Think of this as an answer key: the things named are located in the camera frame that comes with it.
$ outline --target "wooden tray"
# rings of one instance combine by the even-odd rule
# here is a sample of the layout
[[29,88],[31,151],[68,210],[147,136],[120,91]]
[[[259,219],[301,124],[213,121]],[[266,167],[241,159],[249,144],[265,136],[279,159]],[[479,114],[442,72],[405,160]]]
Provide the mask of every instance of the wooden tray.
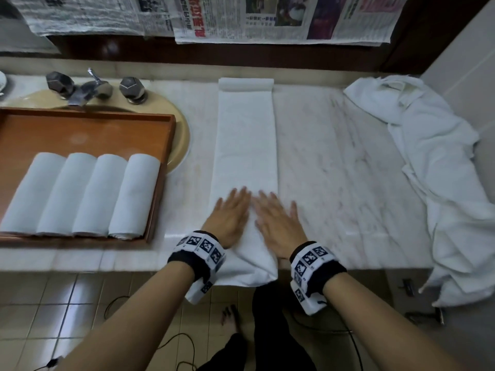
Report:
[[112,245],[132,244],[134,247],[149,243],[158,219],[174,131],[173,115],[0,108],[0,219],[39,152],[53,152],[65,157],[73,152],[85,152],[95,157],[109,153],[126,160],[135,153],[145,153],[161,162],[143,237],[122,241],[115,238],[0,235],[0,244],[20,241],[90,246],[103,241]]

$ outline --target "folded towel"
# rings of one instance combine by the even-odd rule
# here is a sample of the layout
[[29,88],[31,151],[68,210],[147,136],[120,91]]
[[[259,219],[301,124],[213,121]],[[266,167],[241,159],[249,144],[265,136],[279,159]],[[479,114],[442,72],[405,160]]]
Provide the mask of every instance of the folded towel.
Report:
[[471,161],[478,133],[418,78],[361,78],[344,93],[388,123],[405,160],[402,171],[427,205],[435,265],[422,289],[442,286],[433,305],[489,297],[495,290],[495,205]]
[[43,210],[37,235],[72,235],[72,225],[95,167],[96,157],[72,153],[60,170]]
[[150,155],[132,155],[127,163],[108,233],[133,239],[145,233],[160,161]]
[[[221,78],[209,210],[233,187],[278,192],[273,79]],[[275,256],[254,225],[251,210],[239,245],[227,250],[216,285],[260,286],[278,277]]]
[[62,169],[65,157],[49,152],[37,154],[15,191],[0,231],[17,235],[36,233],[43,208]]
[[102,155],[96,160],[72,233],[85,237],[106,237],[112,219],[127,161],[116,155]]

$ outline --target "bare foot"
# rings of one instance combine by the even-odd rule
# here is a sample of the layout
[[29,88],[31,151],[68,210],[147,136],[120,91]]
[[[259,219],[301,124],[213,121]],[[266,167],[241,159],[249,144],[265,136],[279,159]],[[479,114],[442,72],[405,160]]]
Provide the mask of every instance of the bare foot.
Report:
[[227,336],[232,336],[234,333],[241,332],[241,321],[239,318],[239,312],[237,311],[236,306],[231,305],[227,306],[222,313],[222,319],[220,323],[223,326],[223,331]]

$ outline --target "forearm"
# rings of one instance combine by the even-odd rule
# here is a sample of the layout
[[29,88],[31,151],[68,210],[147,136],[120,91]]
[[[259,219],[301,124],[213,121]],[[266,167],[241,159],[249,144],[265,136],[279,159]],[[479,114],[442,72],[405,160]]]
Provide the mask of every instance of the forearm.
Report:
[[170,262],[60,363],[60,371],[145,370],[194,280]]
[[323,293],[384,371],[458,371],[461,366],[421,330],[347,273]]

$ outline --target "wristband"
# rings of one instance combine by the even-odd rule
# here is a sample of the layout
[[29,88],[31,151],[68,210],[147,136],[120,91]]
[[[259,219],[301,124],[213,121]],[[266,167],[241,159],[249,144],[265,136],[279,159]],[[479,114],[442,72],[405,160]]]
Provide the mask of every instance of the wristband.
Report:
[[291,261],[291,288],[308,315],[326,306],[325,283],[336,274],[347,272],[336,256],[317,242],[305,242],[294,250]]
[[194,231],[179,241],[168,261],[185,262],[193,269],[195,282],[186,298],[195,304],[217,280],[216,273],[225,262],[225,250],[213,234]]

